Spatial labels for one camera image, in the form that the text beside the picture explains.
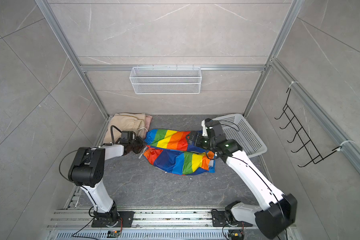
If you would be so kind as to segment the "beige shorts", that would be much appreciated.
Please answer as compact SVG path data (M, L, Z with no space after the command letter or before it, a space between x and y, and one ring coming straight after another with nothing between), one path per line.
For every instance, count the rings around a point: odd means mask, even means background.
M115 114L109 122L103 144L110 144L112 142L111 130L113 130L114 133L114 141L121 137L121 133L118 130L111 128L111 126L117 127L120 131L133 131L137 136L140 136L143 139L145 138L148 129L146 127L145 114Z

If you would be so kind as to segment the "pink drawstring shorts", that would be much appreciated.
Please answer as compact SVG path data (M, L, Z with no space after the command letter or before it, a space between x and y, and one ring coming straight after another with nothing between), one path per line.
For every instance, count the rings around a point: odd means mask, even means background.
M150 128L152 119L153 119L152 116L146 115L146 117L145 117L145 128L146 128L146 131L149 131L149 128Z

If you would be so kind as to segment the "multicolour orange blue shorts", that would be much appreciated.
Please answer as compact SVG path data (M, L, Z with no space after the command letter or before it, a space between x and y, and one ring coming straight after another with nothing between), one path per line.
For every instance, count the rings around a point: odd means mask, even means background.
M154 129L146 134L146 150L143 156L147 161L175 175L199 175L214 173L214 153L193 144L186 136L190 132L179 132L165 129Z

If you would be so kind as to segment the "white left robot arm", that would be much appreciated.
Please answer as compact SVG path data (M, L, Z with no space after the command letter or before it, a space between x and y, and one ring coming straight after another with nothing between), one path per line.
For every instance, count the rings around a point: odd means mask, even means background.
M116 202L104 185L105 161L125 156L130 152L139 154L146 144L134 131L122 131L114 125L110 126L110 136L111 140L99 147L80 147L69 152L76 155L67 176L63 178L80 187L91 201L91 227L129 228L132 226L135 212L118 211Z

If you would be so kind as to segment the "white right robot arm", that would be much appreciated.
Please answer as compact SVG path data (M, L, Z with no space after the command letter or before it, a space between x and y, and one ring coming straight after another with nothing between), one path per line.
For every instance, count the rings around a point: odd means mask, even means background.
M217 137L202 136L191 132L186 136L190 145L211 151L223 160L251 190L257 206L235 202L226 206L226 215L236 222L258 227L269 240L284 233L296 220L298 201L275 187L252 163L243 148L224 134Z

